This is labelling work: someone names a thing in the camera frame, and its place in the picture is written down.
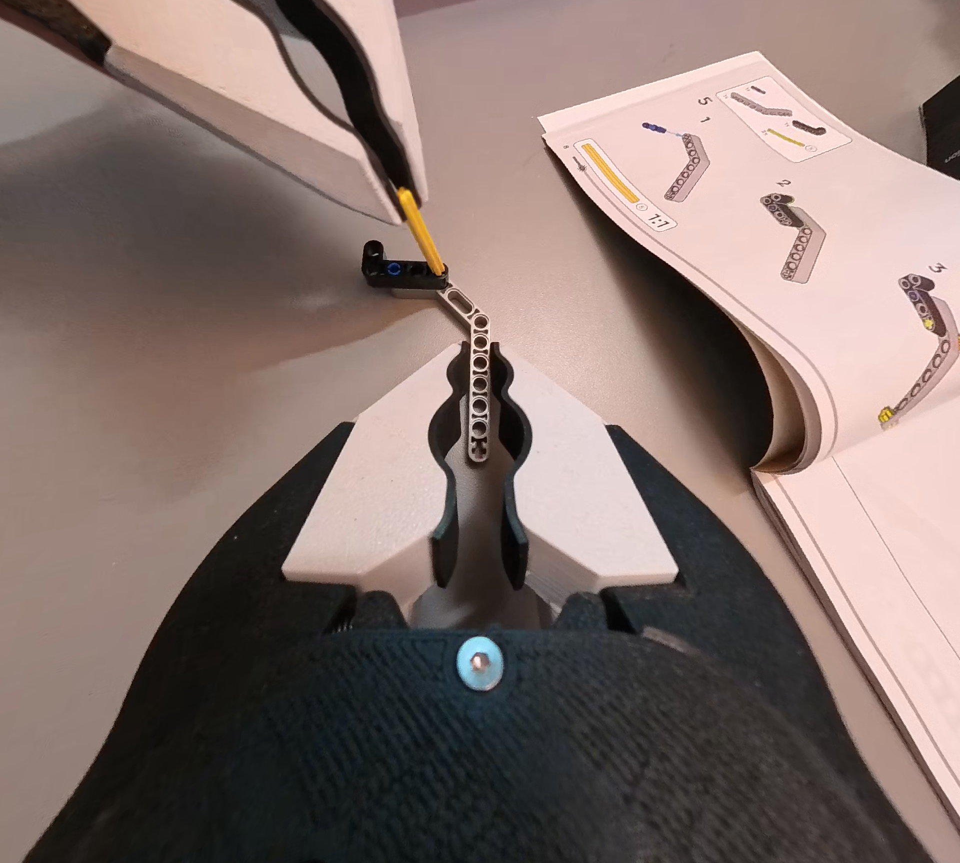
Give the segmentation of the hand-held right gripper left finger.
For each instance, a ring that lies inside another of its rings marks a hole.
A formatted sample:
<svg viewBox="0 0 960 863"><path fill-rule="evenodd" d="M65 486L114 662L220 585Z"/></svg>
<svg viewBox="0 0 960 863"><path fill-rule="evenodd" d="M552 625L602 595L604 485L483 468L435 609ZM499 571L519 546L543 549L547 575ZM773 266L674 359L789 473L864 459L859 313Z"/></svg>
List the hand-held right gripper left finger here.
<svg viewBox="0 0 960 863"><path fill-rule="evenodd" d="M450 345L361 413L286 557L288 580L414 603L457 561L455 475L469 345Z"/></svg>

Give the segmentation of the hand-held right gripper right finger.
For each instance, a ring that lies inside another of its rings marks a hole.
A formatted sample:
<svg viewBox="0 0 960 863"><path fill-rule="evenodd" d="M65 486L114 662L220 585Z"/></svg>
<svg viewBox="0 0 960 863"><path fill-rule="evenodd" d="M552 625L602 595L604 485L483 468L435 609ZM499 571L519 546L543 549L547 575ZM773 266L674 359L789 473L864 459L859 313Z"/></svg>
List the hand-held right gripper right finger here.
<svg viewBox="0 0 960 863"><path fill-rule="evenodd" d="M574 593L672 584L679 572L604 420L499 343L491 349L511 586L551 606Z"/></svg>

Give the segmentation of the grey angled toy beam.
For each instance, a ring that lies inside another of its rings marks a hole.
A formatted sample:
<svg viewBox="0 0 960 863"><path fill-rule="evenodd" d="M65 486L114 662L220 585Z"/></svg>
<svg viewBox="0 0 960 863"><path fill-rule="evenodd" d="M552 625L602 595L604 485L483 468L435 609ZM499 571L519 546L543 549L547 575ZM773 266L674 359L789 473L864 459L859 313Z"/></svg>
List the grey angled toy beam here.
<svg viewBox="0 0 960 863"><path fill-rule="evenodd" d="M397 291L395 294L432 294L466 327L469 341L469 391L466 454L473 464L484 464L490 455L491 431L491 324L489 316L449 280L436 292Z"/></svg>

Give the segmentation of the black toy beam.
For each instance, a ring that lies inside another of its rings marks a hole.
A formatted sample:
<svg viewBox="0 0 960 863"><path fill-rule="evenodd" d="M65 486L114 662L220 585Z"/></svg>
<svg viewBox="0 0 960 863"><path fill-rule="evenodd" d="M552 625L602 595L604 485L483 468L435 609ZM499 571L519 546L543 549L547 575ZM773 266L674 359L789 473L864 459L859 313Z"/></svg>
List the black toy beam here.
<svg viewBox="0 0 960 863"><path fill-rule="evenodd" d="M450 283L449 268L438 274L424 260L389 259L383 244L377 240L364 245L361 272L369 287L391 292L436 292Z"/></svg>

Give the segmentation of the yellow toy axle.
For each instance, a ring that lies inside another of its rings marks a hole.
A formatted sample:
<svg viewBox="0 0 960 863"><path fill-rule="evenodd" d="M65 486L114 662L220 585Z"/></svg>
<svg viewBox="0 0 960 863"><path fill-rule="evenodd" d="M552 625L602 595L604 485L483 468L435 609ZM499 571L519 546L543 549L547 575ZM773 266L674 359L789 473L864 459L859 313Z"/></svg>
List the yellow toy axle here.
<svg viewBox="0 0 960 863"><path fill-rule="evenodd" d="M448 272L437 245L435 244L416 196L406 187L398 187L396 195L404 213L406 224L414 237L414 241L422 253L432 274L444 278Z"/></svg>

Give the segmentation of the building instruction booklet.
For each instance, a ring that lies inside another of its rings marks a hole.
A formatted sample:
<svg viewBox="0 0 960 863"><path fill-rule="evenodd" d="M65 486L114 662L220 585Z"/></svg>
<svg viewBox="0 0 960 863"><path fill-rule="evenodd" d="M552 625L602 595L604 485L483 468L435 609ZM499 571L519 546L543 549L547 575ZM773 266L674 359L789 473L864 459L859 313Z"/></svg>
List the building instruction booklet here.
<svg viewBox="0 0 960 863"><path fill-rule="evenodd" d="M757 52L538 120L748 339L774 409L757 495L958 817L958 181Z"/></svg>

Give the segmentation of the black toy set box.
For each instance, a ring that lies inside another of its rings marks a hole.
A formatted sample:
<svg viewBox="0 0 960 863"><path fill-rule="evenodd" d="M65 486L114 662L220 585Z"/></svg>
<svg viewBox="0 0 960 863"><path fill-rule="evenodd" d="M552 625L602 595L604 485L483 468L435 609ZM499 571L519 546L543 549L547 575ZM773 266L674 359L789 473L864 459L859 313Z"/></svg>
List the black toy set box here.
<svg viewBox="0 0 960 863"><path fill-rule="evenodd" d="M959 180L959 86L954 77L920 107L926 165Z"/></svg>

